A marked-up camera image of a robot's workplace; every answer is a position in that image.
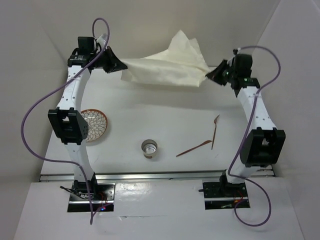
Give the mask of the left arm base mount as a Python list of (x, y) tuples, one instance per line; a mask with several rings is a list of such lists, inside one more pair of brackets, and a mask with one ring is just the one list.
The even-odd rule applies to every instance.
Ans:
[[(89, 195), (87, 192), (76, 191), (72, 187), (60, 186), (60, 189), (69, 193), (68, 213), (90, 212)], [(115, 200), (115, 183), (99, 184), (96, 193), (91, 193), (93, 212), (113, 212)]]

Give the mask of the copper fork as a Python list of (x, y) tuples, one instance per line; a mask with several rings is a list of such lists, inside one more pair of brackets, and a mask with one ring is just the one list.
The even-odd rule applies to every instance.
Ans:
[(218, 122), (219, 117), (220, 117), (220, 114), (213, 120), (214, 131), (213, 131), (212, 142), (211, 142), (211, 150), (213, 150), (213, 148), (214, 148), (216, 132), (217, 132), (217, 122)]

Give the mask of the metal cup with band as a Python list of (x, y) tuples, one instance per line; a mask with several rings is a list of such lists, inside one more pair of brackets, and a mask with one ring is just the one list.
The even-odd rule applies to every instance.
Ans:
[(141, 144), (143, 155), (147, 159), (152, 159), (156, 156), (158, 144), (152, 139), (146, 139)]

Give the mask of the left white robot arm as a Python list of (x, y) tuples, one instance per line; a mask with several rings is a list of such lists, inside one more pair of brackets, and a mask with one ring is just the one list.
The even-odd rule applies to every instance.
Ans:
[(128, 68), (115, 56), (108, 41), (106, 34), (97, 39), (78, 38), (78, 47), (67, 60), (67, 85), (57, 107), (48, 111), (56, 137), (65, 145), (71, 162), (75, 163), (73, 191), (88, 200), (97, 197), (99, 187), (86, 149), (89, 126), (80, 113), (84, 90), (92, 70), (103, 69), (109, 74)]

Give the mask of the copper knife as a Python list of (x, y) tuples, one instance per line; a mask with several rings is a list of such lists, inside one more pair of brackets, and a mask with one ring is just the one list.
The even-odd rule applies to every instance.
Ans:
[(187, 153), (189, 153), (191, 151), (194, 151), (194, 150), (196, 150), (196, 149), (198, 149), (198, 148), (200, 148), (200, 147), (202, 147), (204, 145), (210, 144), (211, 142), (212, 142), (211, 140), (206, 140), (203, 143), (201, 143), (201, 144), (199, 144), (199, 145), (197, 145), (195, 147), (192, 147), (192, 148), (190, 148), (190, 149), (188, 149), (188, 150), (186, 150), (184, 152), (181, 152), (181, 153), (177, 154), (176, 157), (180, 157), (180, 156), (182, 156), (184, 154), (187, 154)]

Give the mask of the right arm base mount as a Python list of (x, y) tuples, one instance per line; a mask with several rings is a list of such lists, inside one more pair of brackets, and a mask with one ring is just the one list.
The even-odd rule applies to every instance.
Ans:
[(206, 210), (234, 209), (236, 205), (240, 209), (251, 207), (245, 183), (230, 188), (220, 182), (203, 182), (198, 192), (203, 194)]

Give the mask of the patterned ceramic plate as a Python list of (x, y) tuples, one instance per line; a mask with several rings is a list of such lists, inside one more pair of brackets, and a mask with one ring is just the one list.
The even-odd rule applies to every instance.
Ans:
[(88, 124), (88, 135), (86, 142), (93, 142), (99, 139), (107, 130), (107, 116), (98, 109), (85, 109), (81, 115)]

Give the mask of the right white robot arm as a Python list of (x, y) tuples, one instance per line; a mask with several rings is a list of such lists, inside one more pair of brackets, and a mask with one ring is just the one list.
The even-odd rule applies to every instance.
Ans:
[(218, 190), (223, 196), (232, 196), (253, 173), (276, 164), (286, 139), (284, 130), (278, 129), (268, 114), (258, 79), (251, 76), (252, 65), (250, 54), (238, 53), (206, 75), (219, 85), (230, 85), (247, 119), (234, 160), (219, 178)]

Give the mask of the cream cloth placemat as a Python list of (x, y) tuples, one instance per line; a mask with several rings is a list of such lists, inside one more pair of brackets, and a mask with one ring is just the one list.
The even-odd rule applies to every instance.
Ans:
[(127, 69), (121, 80), (137, 84), (198, 88), (210, 72), (198, 41), (179, 30), (168, 48), (143, 58), (121, 60)]

